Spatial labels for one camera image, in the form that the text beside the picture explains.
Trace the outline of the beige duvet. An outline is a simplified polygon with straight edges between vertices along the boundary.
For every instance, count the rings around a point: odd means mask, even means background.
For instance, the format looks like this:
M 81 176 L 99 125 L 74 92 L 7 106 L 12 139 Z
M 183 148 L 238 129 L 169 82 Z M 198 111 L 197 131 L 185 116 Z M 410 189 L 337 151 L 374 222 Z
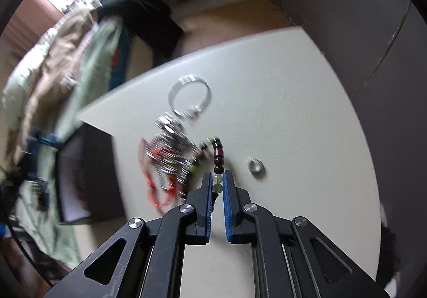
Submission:
M 19 161 L 34 129 L 52 130 L 79 81 L 83 55 L 95 33 L 94 9 L 77 9 L 50 28 L 20 60 L 1 103 L 8 132 L 5 159 Z

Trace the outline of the white low table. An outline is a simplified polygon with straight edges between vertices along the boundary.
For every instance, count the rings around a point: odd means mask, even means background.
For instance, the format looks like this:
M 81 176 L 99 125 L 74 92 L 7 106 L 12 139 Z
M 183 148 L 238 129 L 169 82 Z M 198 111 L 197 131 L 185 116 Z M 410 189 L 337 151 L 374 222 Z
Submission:
M 193 143 L 214 151 L 191 171 L 190 191 L 213 178 L 207 245 L 185 247 L 179 297 L 256 297 L 249 244 L 227 240 L 223 174 L 280 218 L 304 216 L 374 281 L 378 188 L 353 106 L 303 29 L 255 34 L 175 59 L 98 98 L 79 114 L 114 139 L 126 214 L 152 221 L 154 168 L 143 153 L 166 111 Z

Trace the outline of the dark grey wardrobe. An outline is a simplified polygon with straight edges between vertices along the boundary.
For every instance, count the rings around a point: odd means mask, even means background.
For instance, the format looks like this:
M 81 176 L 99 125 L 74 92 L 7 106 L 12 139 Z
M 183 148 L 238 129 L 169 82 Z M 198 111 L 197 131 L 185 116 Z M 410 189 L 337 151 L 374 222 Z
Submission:
M 426 22 L 411 0 L 271 0 L 330 62 L 362 123 L 400 294 L 426 284 Z

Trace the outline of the green bed sheet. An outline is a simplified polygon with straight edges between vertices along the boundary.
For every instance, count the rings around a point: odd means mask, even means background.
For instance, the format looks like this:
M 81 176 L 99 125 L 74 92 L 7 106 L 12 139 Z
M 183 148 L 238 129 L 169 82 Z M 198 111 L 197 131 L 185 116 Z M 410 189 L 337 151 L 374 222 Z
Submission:
M 65 101 L 56 126 L 52 130 L 36 128 L 47 135 L 54 133 L 60 141 L 66 141 L 79 126 L 79 111 L 109 90 L 112 61 L 122 32 L 122 20 L 112 16 L 97 22 L 97 26 L 90 45 L 83 55 L 78 84 Z M 35 190 L 30 183 L 25 182 L 20 189 L 17 218 L 20 226 L 35 240 L 42 252 L 64 263 L 67 267 L 74 268 L 81 259 L 73 227 L 59 223 L 57 198 L 54 191 L 55 153 L 54 148 L 41 146 L 37 156 L 37 175 L 48 185 L 49 207 L 45 211 L 37 209 Z M 6 167 L 11 168 L 17 163 L 18 161 L 11 166 L 6 164 Z

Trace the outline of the black clothing on bed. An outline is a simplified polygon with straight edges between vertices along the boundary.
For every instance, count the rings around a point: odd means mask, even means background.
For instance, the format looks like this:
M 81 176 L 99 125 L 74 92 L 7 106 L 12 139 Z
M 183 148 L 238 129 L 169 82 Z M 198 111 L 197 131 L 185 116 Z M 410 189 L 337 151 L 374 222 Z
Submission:
M 172 9 L 165 0 L 101 0 L 97 16 L 116 15 L 133 36 L 139 37 L 153 52 L 164 58 L 172 56 L 184 31 L 172 19 Z

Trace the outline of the black jewelry box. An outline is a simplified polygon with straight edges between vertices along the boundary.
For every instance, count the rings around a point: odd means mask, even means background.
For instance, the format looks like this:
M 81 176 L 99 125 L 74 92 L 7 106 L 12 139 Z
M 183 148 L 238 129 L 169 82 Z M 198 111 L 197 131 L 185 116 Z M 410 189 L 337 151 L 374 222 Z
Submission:
M 125 217 L 109 133 L 81 124 L 57 150 L 54 177 L 61 224 Z

